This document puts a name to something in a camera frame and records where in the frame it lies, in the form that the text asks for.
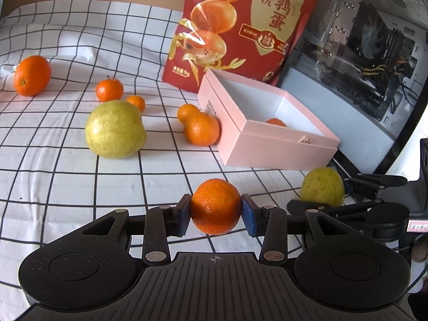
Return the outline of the large orange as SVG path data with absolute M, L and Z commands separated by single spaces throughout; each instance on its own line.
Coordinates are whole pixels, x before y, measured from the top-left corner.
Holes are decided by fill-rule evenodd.
M 42 56 L 25 58 L 17 66 L 14 74 L 14 88 L 22 96 L 36 96 L 48 85 L 51 79 L 51 66 Z

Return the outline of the small mandarin behind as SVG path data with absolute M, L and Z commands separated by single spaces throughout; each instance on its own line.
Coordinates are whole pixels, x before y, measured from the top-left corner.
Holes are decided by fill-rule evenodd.
M 193 114 L 199 114 L 200 109 L 193 104 L 184 104 L 177 110 L 177 119 L 181 124 L 184 124 L 185 121 L 192 116 Z

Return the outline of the red snack bag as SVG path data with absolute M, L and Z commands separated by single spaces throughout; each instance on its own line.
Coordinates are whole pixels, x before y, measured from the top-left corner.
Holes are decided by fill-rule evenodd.
M 164 82 L 197 93 L 208 70 L 274 82 L 317 0 L 184 0 Z

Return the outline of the tiny kumquat orange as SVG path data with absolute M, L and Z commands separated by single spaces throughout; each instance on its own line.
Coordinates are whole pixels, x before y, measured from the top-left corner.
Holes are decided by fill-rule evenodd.
M 140 111 L 140 113 L 142 113 L 146 108 L 146 102 L 141 96 L 129 96 L 126 101 L 133 104 Z

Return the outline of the glass-sided computer case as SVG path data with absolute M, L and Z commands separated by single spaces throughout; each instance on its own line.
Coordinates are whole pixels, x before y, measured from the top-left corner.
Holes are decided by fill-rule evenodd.
M 278 84 L 339 138 L 348 172 L 417 179 L 427 0 L 318 0 Z

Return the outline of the white black-grid tablecloth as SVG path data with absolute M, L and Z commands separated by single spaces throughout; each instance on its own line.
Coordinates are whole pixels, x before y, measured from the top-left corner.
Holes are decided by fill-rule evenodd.
M 181 13 L 95 0 L 37 2 L 1 19 L 1 319 L 27 308 L 19 266 L 32 251 L 117 208 L 142 215 L 174 205 L 204 181 L 221 178 L 258 205 L 298 198 L 303 171 L 225 166 L 215 146 L 185 139 L 176 113 L 195 94 L 163 83 Z M 51 66 L 36 96 L 14 88 L 25 58 Z M 84 133 L 98 106 L 95 87 L 116 78 L 125 96 L 146 102 L 144 148 L 127 159 L 89 150 Z

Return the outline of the mandarin inside box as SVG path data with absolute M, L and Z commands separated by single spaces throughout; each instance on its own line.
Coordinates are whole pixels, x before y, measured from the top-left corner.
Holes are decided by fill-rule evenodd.
M 278 125 L 278 126 L 281 126 L 284 128 L 287 127 L 287 125 L 282 120 L 280 120 L 278 118 L 271 118 L 271 119 L 267 120 L 266 123 L 271 124 L 271 125 Z

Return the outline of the large green guava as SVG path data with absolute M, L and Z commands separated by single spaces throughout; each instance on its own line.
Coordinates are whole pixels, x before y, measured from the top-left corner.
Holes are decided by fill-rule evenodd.
M 89 149 L 96 155 L 124 159 L 145 145 L 147 133 L 136 106 L 127 101 L 113 100 L 100 104 L 89 115 L 85 138 Z

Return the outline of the pink gift box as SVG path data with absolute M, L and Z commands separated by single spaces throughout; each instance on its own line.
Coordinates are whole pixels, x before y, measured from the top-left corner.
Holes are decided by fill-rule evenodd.
M 266 83 L 208 70 L 197 98 L 220 123 L 216 146 L 230 167 L 312 170 L 327 166 L 340 143 L 293 95 Z M 266 123 L 271 118 L 287 127 Z

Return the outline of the mandarin beside box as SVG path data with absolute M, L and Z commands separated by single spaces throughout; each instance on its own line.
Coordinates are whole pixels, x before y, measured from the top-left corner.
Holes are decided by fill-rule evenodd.
M 220 124 L 209 114 L 194 113 L 184 123 L 184 135 L 192 145 L 210 146 L 220 137 Z

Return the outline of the mandarin with stem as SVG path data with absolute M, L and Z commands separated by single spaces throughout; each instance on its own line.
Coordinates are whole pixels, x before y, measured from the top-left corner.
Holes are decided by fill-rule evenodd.
M 101 102 L 119 100 L 123 96 L 123 84 L 116 78 L 107 78 L 97 83 L 95 93 Z

